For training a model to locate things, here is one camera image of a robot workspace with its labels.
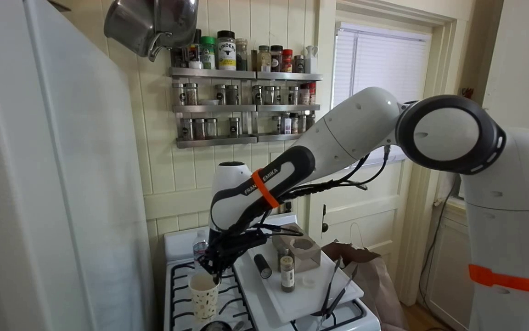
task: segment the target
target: stovetop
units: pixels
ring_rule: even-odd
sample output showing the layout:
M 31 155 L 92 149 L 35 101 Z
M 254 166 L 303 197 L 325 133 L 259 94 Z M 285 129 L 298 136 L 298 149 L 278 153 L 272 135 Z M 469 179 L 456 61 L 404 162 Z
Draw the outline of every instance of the stovetop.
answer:
M 191 291 L 188 283 L 188 276 L 195 271 L 193 260 L 180 261 L 171 267 L 171 296 L 169 313 L 171 320 L 165 324 L 171 326 L 173 331 L 191 331 L 193 329 L 193 309 L 191 309 Z M 248 302 L 239 285 L 239 278 L 233 269 L 228 269 L 219 283 L 219 318 L 230 324 L 235 329 L 255 331 L 255 322 L 252 318 Z
M 188 289 L 188 274 L 193 272 L 191 243 L 197 230 L 165 236 L 165 331 L 191 331 L 193 311 Z M 224 272 L 219 285 L 219 320 L 226 320 L 235 329 L 261 331 L 380 331 L 377 317 L 360 302 L 345 302 L 334 315 L 322 322 L 314 317 L 303 317 L 290 324 L 279 322 L 270 298 L 265 293 L 263 280 L 248 254 L 237 260 L 235 267 Z

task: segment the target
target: jar lid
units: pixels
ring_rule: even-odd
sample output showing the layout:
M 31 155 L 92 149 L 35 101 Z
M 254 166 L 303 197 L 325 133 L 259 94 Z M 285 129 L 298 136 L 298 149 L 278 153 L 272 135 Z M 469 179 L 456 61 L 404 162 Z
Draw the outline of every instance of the jar lid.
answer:
M 211 35 L 204 35 L 204 37 L 202 37 L 202 44 L 206 44 L 206 46 L 213 46 L 213 44 L 215 44 L 215 37 L 211 37 Z
M 230 30 L 217 32 L 217 37 L 219 39 L 235 39 L 233 32 L 230 32 Z

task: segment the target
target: robotic arm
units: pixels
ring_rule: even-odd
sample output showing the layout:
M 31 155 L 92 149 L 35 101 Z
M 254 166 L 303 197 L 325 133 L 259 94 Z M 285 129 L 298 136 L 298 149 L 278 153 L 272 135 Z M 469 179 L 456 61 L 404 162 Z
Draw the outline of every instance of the robotic arm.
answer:
M 250 173 L 237 162 L 221 164 L 210 210 L 210 247 L 200 263 L 219 276 L 248 249 L 266 243 L 266 226 L 250 226 L 283 203 L 290 188 L 357 164 L 380 146 L 397 142 L 412 160 L 432 169 L 478 173 L 496 160 L 503 136 L 469 100 L 439 96 L 402 111 L 390 92 L 366 89 L 333 109 L 266 168 Z
M 529 131 L 502 131 L 476 103 L 435 96 L 404 109 L 380 89 L 349 98 L 266 168 L 217 169 L 211 236 L 200 263 L 219 274 L 266 243 L 255 225 L 300 182 L 344 169 L 379 146 L 399 144 L 410 160 L 463 175 L 470 278 L 470 329 L 529 329 Z

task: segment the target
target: black cable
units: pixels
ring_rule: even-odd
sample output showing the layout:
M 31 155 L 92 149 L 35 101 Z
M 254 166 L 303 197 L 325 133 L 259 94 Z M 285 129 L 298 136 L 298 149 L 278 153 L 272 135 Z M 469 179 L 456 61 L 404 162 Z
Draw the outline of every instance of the black cable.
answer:
M 265 225 L 265 219 L 270 215 L 270 210 L 266 210 L 261 217 L 261 225 Z
M 434 236 L 432 236 L 432 241 L 430 241 L 430 247 L 428 247 L 424 263 L 423 263 L 423 272 L 421 272 L 421 276 L 419 276 L 419 294 L 421 294 L 421 300 L 426 304 L 426 307 L 428 307 L 428 300 L 426 300 L 426 287 L 424 287 L 426 282 L 424 282 L 424 276 L 426 276 L 428 265 L 432 263 L 432 258 L 434 258 L 434 249 L 435 249 L 435 243 L 437 243 L 441 226 L 443 226 L 447 204 L 448 204 L 452 193 L 458 192 L 459 184 L 461 184 L 459 177 L 454 179 L 452 188 L 450 188 L 450 192 L 447 193 L 447 197 L 445 197 L 445 201 L 443 201 L 443 208 L 441 208 L 441 214 L 437 215 L 435 230 L 434 230 Z
M 327 180 L 327 182 L 322 182 L 322 184 L 307 184 L 307 186 L 292 188 L 292 190 L 289 190 L 287 193 L 281 195 L 281 201 L 290 201 L 290 199 L 296 199 L 296 197 L 327 192 L 327 190 L 333 190 L 333 188 L 355 186 L 358 190 L 366 190 L 366 184 L 373 182 L 386 169 L 386 166 L 390 162 L 390 151 L 391 151 L 391 146 L 384 146 L 384 160 L 382 160 L 380 169 L 371 179 L 368 179 L 364 182 L 353 182 L 349 179 L 366 164 L 369 155 L 360 158 L 357 162 L 357 166 L 345 177 L 342 177 L 338 180 Z

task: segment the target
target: spice jar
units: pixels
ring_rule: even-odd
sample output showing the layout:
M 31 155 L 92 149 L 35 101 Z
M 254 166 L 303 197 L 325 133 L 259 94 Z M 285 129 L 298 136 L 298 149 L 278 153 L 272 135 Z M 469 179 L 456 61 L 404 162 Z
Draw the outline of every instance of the spice jar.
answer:
M 309 131 L 311 127 L 314 127 L 314 123 L 316 123 L 316 114 L 312 112 L 312 114 L 309 114 L 307 116 L 307 120 L 305 120 L 307 123 L 305 123 L 305 131 Z
M 178 122 L 178 138 L 180 140 L 193 140 L 193 118 L 182 118 Z
M 243 112 L 243 135 L 252 136 L 252 112 Z
M 298 85 L 287 87 L 287 105 L 298 105 L 298 100 L 300 100 L 300 87 Z
M 272 135 L 281 135 L 283 133 L 283 116 L 272 116 Z
M 189 68 L 204 68 L 200 39 L 202 39 L 202 30 L 195 30 L 193 43 L 188 44 Z
M 206 118 L 206 135 L 208 135 L 208 138 L 221 136 L 217 118 Z
M 296 269 L 292 256 L 281 258 L 281 289 L 283 293 L 292 293 L 296 289 Z
M 241 87 L 226 85 L 226 105 L 241 105 Z
M 235 68 L 248 72 L 248 41 L 246 39 L 237 39 L 235 41 Z
M 202 65 L 206 70 L 215 70 L 215 37 L 202 37 Z
M 303 55 L 294 55 L 294 72 L 303 72 Z
M 259 72 L 270 72 L 270 48 L 259 46 Z
M 292 133 L 294 133 L 294 118 L 283 116 L 283 135 L 292 135 Z
M 274 105 L 276 100 L 278 100 L 276 89 L 274 89 L 274 87 L 265 87 L 265 89 L 263 89 L 263 103 L 265 103 L 265 105 Z
M 222 30 L 217 33 L 217 68 L 235 72 L 235 33 Z
M 204 118 L 195 118 L 193 120 L 193 138 L 195 140 L 206 140 L 208 138 L 206 120 Z
M 239 118 L 228 118 L 228 135 L 230 136 L 241 136 L 241 120 Z
M 294 72 L 294 52 L 283 50 L 283 72 Z
M 279 272 L 281 272 L 281 260 L 283 260 L 283 256 L 294 258 L 289 247 L 283 247 L 281 250 L 278 250 L 278 271 L 279 271 Z
M 283 101 L 281 101 L 281 87 L 279 85 L 276 85 L 276 87 L 272 87 L 272 90 L 274 90 L 274 105 L 281 105 Z
M 298 96 L 300 105 L 311 105 L 311 90 L 307 85 L 300 87 L 300 96 Z
M 263 105 L 263 87 L 261 85 L 252 87 L 252 105 Z
M 290 114 L 290 120 L 292 120 L 292 129 L 290 129 L 290 133 L 292 133 L 292 135 L 303 133 L 303 131 L 301 131 L 301 122 L 300 122 L 301 118 L 300 118 L 298 114 Z
M 270 46 L 270 72 L 283 72 L 283 46 Z
M 186 83 L 186 105 L 197 105 L 197 96 L 199 96 L 199 85 L 197 83 Z
M 259 52 L 257 50 L 250 52 L 250 61 L 252 61 L 252 72 L 259 72 Z
M 296 118 L 296 122 L 298 122 L 298 133 L 300 133 L 300 135 L 309 129 L 309 127 L 307 127 L 307 118 L 309 118 L 309 116 L 305 116 L 305 114 L 300 114 L 300 116 Z
M 226 85 L 215 85 L 213 90 L 217 105 L 226 105 Z
M 173 105 L 186 105 L 184 83 L 173 83 Z

